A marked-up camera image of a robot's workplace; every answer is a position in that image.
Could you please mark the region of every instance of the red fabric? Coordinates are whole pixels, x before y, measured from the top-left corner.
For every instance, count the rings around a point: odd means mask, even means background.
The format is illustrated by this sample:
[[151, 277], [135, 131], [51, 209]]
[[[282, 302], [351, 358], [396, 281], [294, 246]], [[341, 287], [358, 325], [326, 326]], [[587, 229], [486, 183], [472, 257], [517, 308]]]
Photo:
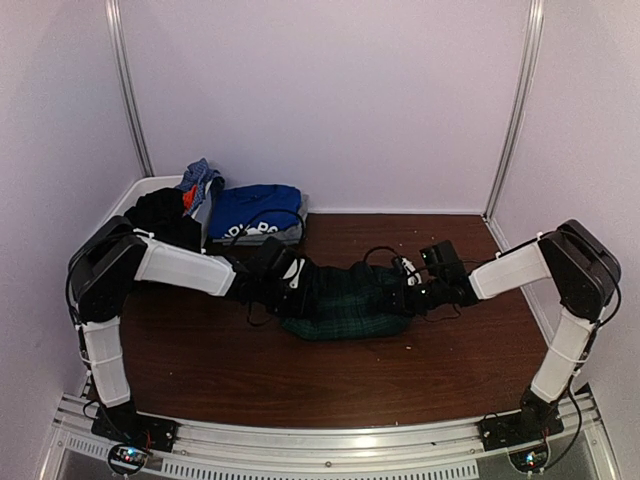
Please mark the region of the red fabric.
[[193, 197], [195, 197], [197, 189], [198, 185], [194, 185], [191, 190], [182, 194], [182, 203], [184, 203], [185, 212], [191, 208], [191, 205], [193, 204]]

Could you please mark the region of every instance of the green plaid cloth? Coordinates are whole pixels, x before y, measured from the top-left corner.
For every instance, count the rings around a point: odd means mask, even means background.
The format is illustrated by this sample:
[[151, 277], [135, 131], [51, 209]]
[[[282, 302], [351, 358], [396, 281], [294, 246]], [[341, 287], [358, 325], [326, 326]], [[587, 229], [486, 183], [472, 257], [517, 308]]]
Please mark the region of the green plaid cloth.
[[400, 280], [391, 268], [370, 267], [364, 262], [349, 270], [321, 267], [314, 272], [313, 297], [317, 304], [311, 318], [283, 318], [282, 327], [305, 340], [337, 340], [388, 337], [405, 330], [410, 317], [380, 312], [380, 285]]

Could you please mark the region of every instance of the metal frame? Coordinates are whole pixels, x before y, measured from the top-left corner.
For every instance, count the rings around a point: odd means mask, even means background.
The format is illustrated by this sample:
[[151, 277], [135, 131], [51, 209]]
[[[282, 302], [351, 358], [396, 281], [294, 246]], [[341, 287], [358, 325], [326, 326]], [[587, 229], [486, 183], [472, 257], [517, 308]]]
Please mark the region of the metal frame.
[[118, 70], [118, 78], [120, 80], [120, 89], [124, 100], [125, 113], [127, 122], [131, 131], [131, 137], [136, 149], [140, 169], [145, 177], [153, 177], [153, 166], [149, 158], [147, 144], [142, 132], [142, 123], [140, 114], [136, 104], [133, 92], [133, 82], [131, 80], [131, 72], [129, 69], [129, 61], [127, 59], [127, 49], [124, 43], [124, 33], [122, 31], [122, 20], [120, 18], [120, 2], [119, 0], [106, 0], [107, 9], [107, 25], [109, 26], [109, 34], [111, 35], [111, 44], [116, 59], [116, 67]]
[[496, 172], [496, 177], [489, 195], [489, 201], [487, 202], [487, 208], [484, 213], [484, 217], [488, 220], [491, 220], [495, 215], [498, 200], [500, 199], [500, 194], [504, 188], [507, 172], [511, 166], [518, 135], [522, 128], [524, 108], [527, 98], [529, 97], [529, 90], [531, 89], [533, 74], [538, 60], [543, 23], [544, 0], [531, 0], [527, 33], [524, 41], [524, 49], [522, 51], [520, 75], [518, 77], [518, 86], [516, 88], [516, 95], [513, 101], [511, 119], [509, 120], [507, 135], [502, 147], [498, 171]]
[[[593, 397], [586, 393], [577, 400], [599, 478], [618, 480]], [[38, 477], [41, 480], [56, 479], [66, 449], [105, 458], [113, 442], [91, 434], [92, 421], [82, 413], [86, 402], [86, 398], [63, 396]], [[95, 407], [87, 408], [89, 415], [95, 411]], [[577, 415], [568, 399], [560, 403], [559, 412], [565, 431], [558, 437], [573, 435]], [[428, 472], [459, 469], [465, 475], [450, 478], [472, 479], [478, 478], [473, 470], [478, 459], [506, 452], [484, 452], [476, 425], [480, 419], [354, 429], [255, 428], [176, 420], [179, 427], [173, 452], [154, 452], [145, 470], [177, 479], [214, 478], [217, 472], [220, 476], [216, 478], [245, 480], [383, 479], [392, 475], [396, 480], [410, 480], [411, 475], [430, 478]]]

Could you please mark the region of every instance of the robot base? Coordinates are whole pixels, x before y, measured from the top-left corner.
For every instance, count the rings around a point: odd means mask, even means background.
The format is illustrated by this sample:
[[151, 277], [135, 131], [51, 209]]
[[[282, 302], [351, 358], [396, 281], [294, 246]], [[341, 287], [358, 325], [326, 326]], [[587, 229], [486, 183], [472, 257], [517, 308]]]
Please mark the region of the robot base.
[[[552, 415], [545, 422], [545, 425], [549, 429], [547, 436], [564, 431], [562, 420], [556, 419], [555, 415]], [[522, 428], [521, 412], [485, 418], [478, 424], [478, 429], [485, 452], [498, 448], [511, 448], [543, 439], [541, 431], [525, 431]]]
[[[161, 452], [171, 452], [173, 449], [173, 442], [176, 438], [176, 431], [178, 430], [178, 424], [173, 420], [166, 420], [164, 418], [149, 417], [147, 415], [136, 414], [135, 418], [137, 436], [132, 435], [130, 443], [139, 449], [146, 449], [147, 446], [147, 432], [151, 438], [151, 450], [158, 450]], [[96, 412], [96, 419], [91, 426], [91, 433], [99, 437], [108, 438], [116, 442], [121, 442], [122, 435], [115, 431], [113, 424], [107, 419], [102, 411], [98, 409]]]

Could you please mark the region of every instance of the brown wooden surface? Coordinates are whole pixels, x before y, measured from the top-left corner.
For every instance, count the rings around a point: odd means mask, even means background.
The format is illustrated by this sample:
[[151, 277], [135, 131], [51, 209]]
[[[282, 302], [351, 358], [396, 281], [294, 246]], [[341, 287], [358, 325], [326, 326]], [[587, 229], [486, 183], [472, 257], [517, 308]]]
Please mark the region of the brown wooden surface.
[[[308, 233], [304, 251], [319, 265], [348, 267], [375, 245], [419, 265], [418, 250], [447, 238], [461, 258], [496, 251], [475, 216], [311, 215]], [[384, 252], [373, 260], [389, 265]], [[254, 322], [267, 318], [254, 310]], [[276, 319], [251, 327], [246, 307], [152, 284], [130, 295], [122, 323], [140, 410], [253, 426], [404, 425], [513, 409], [546, 351], [520, 291], [457, 320], [416, 319], [399, 336], [360, 341], [306, 342]]]

